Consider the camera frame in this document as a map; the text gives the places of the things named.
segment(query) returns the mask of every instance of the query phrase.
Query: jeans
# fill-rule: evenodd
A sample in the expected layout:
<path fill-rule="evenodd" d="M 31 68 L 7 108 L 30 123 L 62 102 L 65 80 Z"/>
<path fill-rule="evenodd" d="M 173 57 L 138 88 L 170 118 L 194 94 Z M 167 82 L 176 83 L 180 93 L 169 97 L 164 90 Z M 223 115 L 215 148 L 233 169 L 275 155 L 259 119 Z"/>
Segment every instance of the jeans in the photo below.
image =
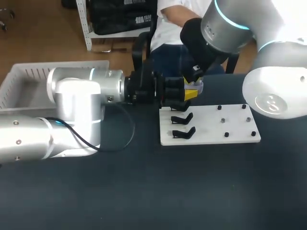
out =
<path fill-rule="evenodd" d="M 197 65 L 184 45 L 162 45 L 155 49 L 150 58 L 153 60 L 155 71 L 164 77 L 181 77 L 182 71 L 192 69 Z M 221 65 L 213 64 L 205 75 L 225 74 Z"/>

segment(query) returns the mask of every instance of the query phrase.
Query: metal shelf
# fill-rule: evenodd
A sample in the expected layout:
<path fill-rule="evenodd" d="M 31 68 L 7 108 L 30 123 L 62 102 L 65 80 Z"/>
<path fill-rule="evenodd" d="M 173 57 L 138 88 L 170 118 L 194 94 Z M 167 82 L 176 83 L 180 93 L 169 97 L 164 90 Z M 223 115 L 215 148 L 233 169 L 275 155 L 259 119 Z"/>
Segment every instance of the metal shelf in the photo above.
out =
<path fill-rule="evenodd" d="M 138 37 L 143 32 L 150 31 L 150 27 L 139 29 L 139 30 L 131 30 L 126 32 L 121 32 L 117 34 L 108 34 L 108 35 L 97 35 L 94 31 L 89 33 L 90 38 L 115 38 L 115 37 Z"/>
<path fill-rule="evenodd" d="M 92 50 L 93 38 L 124 38 L 124 37 L 138 37 L 143 32 L 150 31 L 150 28 L 143 28 L 139 30 L 126 31 L 117 34 L 97 35 L 88 24 L 86 15 L 86 0 L 76 0 L 78 6 L 79 17 L 82 25 L 83 35 L 86 43 L 87 50 Z"/>

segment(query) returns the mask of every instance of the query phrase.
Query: white plastic basket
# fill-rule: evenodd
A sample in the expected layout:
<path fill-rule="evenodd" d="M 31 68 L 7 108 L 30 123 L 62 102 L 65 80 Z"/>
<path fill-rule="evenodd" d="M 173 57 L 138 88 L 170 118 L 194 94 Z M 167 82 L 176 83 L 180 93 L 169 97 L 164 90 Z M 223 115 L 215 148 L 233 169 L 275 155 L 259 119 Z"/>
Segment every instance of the white plastic basket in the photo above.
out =
<path fill-rule="evenodd" d="M 0 86 L 0 110 L 48 109 L 54 104 L 46 91 L 47 76 L 56 67 L 109 68 L 109 61 L 74 61 L 15 64 Z"/>

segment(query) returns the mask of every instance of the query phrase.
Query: black bag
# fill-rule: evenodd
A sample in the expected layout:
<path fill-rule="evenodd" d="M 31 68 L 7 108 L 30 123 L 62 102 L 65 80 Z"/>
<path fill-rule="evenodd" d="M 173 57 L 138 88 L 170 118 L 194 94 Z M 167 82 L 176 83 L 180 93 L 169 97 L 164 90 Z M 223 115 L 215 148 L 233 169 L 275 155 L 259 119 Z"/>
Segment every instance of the black bag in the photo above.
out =
<path fill-rule="evenodd" d="M 113 15 L 101 17 L 93 23 L 94 32 L 97 35 L 116 34 L 125 31 L 137 30 L 151 25 L 151 15 L 147 13 L 126 13 L 125 15 Z"/>
<path fill-rule="evenodd" d="M 101 18 L 114 17 L 114 15 L 139 13 L 142 16 L 152 13 L 151 0 L 91 0 L 90 20 L 93 23 Z"/>

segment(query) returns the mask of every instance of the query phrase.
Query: black peg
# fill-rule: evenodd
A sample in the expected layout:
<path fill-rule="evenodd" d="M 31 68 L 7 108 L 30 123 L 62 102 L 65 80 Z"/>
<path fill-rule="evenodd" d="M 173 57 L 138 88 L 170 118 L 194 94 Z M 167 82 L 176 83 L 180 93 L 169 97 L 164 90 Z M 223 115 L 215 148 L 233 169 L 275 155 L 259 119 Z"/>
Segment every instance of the black peg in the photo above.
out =
<path fill-rule="evenodd" d="M 194 135 L 195 132 L 196 132 L 195 127 L 192 127 L 188 133 L 181 132 L 178 130 L 173 130 L 173 136 L 174 138 L 182 138 L 188 140 Z"/>
<path fill-rule="evenodd" d="M 193 113 L 190 113 L 185 119 L 177 116 L 172 116 L 171 121 L 172 124 L 175 123 L 175 124 L 187 125 L 188 123 L 190 123 L 192 118 L 193 118 Z"/>
<path fill-rule="evenodd" d="M 191 101 L 187 101 L 184 105 L 179 105 L 179 104 L 173 104 L 171 105 L 171 111 L 181 111 L 185 112 L 188 110 L 188 108 L 191 106 Z"/>

